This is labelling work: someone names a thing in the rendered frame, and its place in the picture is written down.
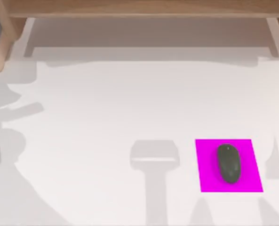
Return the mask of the magenta mouse pad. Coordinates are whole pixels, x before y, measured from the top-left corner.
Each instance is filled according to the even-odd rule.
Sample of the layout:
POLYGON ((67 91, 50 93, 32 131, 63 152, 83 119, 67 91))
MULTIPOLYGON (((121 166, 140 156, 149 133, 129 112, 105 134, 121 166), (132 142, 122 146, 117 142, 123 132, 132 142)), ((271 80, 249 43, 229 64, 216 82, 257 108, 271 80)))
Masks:
POLYGON ((263 192, 251 139, 196 139, 195 146, 202 192, 263 192), (231 145, 239 153, 240 176, 235 183, 226 182, 220 173, 218 149, 221 145, 231 145))

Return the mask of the wooden shelf unit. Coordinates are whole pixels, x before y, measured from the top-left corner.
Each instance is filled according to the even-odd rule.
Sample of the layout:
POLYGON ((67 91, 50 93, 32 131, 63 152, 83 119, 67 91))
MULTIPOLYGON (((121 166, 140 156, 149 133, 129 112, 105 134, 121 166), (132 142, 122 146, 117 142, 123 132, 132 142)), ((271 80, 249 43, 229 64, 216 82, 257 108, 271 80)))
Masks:
POLYGON ((92 48, 262 47, 279 0, 9 0, 8 11, 35 19, 26 57, 81 59, 92 48))

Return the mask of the black computer mouse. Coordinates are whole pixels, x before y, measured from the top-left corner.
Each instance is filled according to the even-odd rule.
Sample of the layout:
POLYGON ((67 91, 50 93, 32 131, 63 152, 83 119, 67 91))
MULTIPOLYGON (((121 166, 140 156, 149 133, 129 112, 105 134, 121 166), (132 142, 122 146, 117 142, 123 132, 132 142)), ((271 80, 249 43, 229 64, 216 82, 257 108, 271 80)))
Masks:
POLYGON ((241 159, 237 148, 231 144, 219 145, 217 158, 223 180, 229 184, 237 183, 241 175, 241 159))

